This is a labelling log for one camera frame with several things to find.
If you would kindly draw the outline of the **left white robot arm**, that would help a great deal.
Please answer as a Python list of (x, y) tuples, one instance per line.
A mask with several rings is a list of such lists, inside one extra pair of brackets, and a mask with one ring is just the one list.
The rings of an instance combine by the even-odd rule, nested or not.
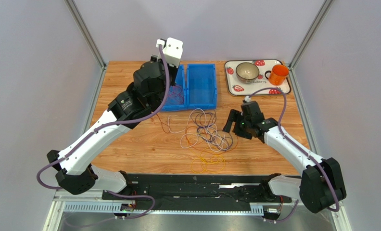
[(82, 137), (61, 151), (51, 150), (47, 154), (62, 189), (73, 195), (90, 189), (119, 193), (130, 184), (126, 172), (111, 172), (91, 162), (117, 138), (162, 109), (179, 67), (180, 60), (164, 64), (160, 57), (152, 56), (134, 72), (133, 82), (109, 103)]

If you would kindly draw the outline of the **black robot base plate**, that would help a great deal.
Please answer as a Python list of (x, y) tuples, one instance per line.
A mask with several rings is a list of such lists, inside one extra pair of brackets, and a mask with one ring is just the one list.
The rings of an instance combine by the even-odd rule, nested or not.
[(261, 175), (129, 174), (130, 184), (122, 195), (139, 195), (136, 209), (236, 212), (249, 211), (251, 203), (286, 205), (292, 199), (265, 192)]

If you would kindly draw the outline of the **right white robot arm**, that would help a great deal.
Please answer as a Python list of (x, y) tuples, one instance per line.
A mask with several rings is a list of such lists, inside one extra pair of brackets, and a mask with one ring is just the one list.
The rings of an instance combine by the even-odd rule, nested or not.
[(265, 198), (287, 196), (301, 201), (312, 213), (332, 209), (347, 197), (341, 166), (334, 158), (324, 158), (295, 140), (281, 123), (265, 118), (256, 101), (244, 102), (241, 110), (230, 110), (223, 127), (226, 133), (257, 138), (281, 154), (300, 173), (299, 178), (280, 173), (261, 181)]

